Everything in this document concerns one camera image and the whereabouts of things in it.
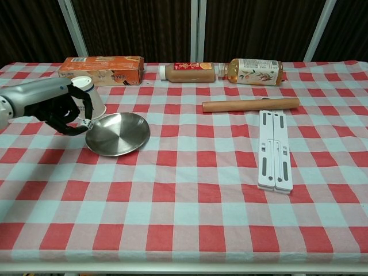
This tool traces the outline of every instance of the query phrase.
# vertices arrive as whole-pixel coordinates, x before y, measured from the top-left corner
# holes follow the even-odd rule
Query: robotic hand
[[[9,119],[35,116],[65,135],[87,131],[86,125],[76,128],[67,125],[79,114],[72,96],[82,99],[86,119],[91,120],[93,107],[89,94],[75,87],[69,79],[42,79],[0,89],[0,129],[7,127]]]

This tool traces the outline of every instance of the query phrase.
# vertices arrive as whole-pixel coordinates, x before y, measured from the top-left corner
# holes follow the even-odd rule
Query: bottle label
[[[236,83],[249,85],[275,85],[278,76],[278,62],[263,59],[239,59]]]
[[[174,70],[211,70],[212,64],[209,62],[183,62],[174,63]]]

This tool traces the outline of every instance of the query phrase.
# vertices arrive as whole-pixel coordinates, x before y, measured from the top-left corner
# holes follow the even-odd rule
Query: paper cup
[[[97,119],[105,114],[106,106],[102,102],[101,97],[99,96],[92,79],[89,76],[78,76],[76,78],[71,79],[73,85],[83,90],[84,92],[90,94],[93,112],[92,112],[92,120]],[[81,99],[76,99],[73,97],[74,102],[76,103],[78,109],[80,110],[80,114],[78,116],[79,119],[85,119],[85,106],[83,105],[83,101]]]

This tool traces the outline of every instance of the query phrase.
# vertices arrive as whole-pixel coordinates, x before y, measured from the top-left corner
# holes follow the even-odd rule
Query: bottle lying on side
[[[184,62],[159,67],[160,79],[170,82],[214,82],[216,72],[213,63]]]
[[[280,85],[282,73],[282,63],[276,60],[233,59],[218,65],[219,77],[247,85]]]

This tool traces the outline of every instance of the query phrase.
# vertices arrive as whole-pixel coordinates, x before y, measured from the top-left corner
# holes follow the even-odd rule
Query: orange box
[[[58,73],[68,79],[89,76],[96,86],[139,85],[143,62],[141,56],[68,57]]]

